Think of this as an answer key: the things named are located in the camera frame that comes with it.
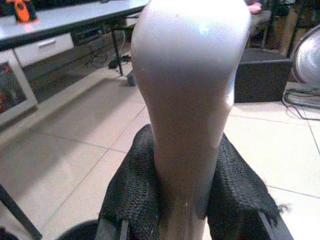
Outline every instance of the orange figure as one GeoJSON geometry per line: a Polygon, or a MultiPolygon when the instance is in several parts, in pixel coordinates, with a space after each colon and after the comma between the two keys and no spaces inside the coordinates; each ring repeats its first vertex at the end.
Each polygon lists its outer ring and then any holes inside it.
{"type": "Polygon", "coordinates": [[[28,23],[38,20],[31,0],[6,0],[5,2],[13,4],[17,22],[28,23]]]}

